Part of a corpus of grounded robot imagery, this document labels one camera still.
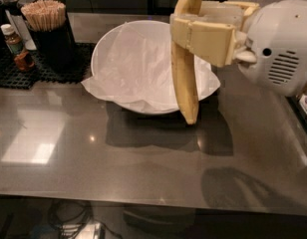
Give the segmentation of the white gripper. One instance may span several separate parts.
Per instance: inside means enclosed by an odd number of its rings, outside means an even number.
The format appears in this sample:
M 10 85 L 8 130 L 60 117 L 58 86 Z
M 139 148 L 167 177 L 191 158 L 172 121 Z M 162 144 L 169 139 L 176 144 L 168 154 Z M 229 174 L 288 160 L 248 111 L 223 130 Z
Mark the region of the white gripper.
M 242 29 L 259 8 L 254 2 L 203 1 L 198 16 L 207 22 L 174 17 L 171 39 L 213 66 L 230 65 L 238 44 L 236 27 Z M 279 95 L 307 95 L 307 1 L 266 5 L 247 24 L 246 50 L 237 56 L 240 72 Z

